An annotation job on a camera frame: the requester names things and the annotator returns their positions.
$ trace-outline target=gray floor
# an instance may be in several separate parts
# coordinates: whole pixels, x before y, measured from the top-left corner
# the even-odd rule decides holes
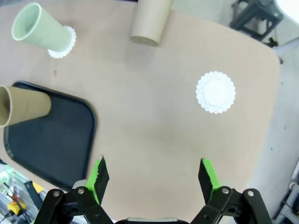
[[[25,0],[0,0],[0,6],[20,1]],[[233,1],[175,0],[173,9],[228,26]],[[280,43],[296,36],[299,36],[299,27],[289,19],[284,19],[277,27]],[[299,157],[299,51],[286,53],[283,60],[285,63],[281,66],[281,83],[266,145],[260,155],[255,175],[248,184],[248,187],[260,190],[271,216],[288,190],[290,176]]]

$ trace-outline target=screw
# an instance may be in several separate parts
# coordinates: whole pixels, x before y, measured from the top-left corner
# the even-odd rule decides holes
[[[247,194],[250,196],[250,197],[253,197],[254,193],[250,190],[247,192]]]
[[[223,189],[222,189],[222,192],[223,192],[223,194],[228,194],[228,193],[229,193],[229,190],[228,190],[227,188],[223,188]]]
[[[78,193],[79,193],[79,194],[83,194],[83,193],[84,193],[84,189],[82,189],[82,188],[79,189],[79,190],[78,190]]]
[[[57,190],[57,191],[54,191],[54,194],[53,194],[53,196],[54,197],[57,197],[59,195],[59,191]]]

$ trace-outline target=white doily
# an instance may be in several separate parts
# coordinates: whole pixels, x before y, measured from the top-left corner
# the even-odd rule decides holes
[[[234,103],[234,83],[222,72],[206,73],[196,85],[196,99],[205,111],[223,113]]]
[[[64,27],[71,33],[71,43],[67,47],[67,49],[65,49],[64,51],[57,52],[57,51],[48,49],[49,55],[53,58],[62,58],[64,56],[66,56],[75,46],[75,42],[76,42],[76,38],[77,38],[75,30],[69,26],[64,26]]]

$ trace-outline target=tray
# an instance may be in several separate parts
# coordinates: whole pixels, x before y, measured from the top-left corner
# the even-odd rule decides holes
[[[5,127],[9,157],[25,169],[69,191],[86,179],[96,130],[96,116],[88,102],[35,84],[18,81],[14,87],[41,91],[51,98],[45,117]]]

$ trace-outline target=green cup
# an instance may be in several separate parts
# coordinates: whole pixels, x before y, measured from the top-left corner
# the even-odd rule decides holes
[[[71,43],[71,33],[35,2],[19,12],[14,20],[12,36],[16,41],[57,52],[64,51]]]

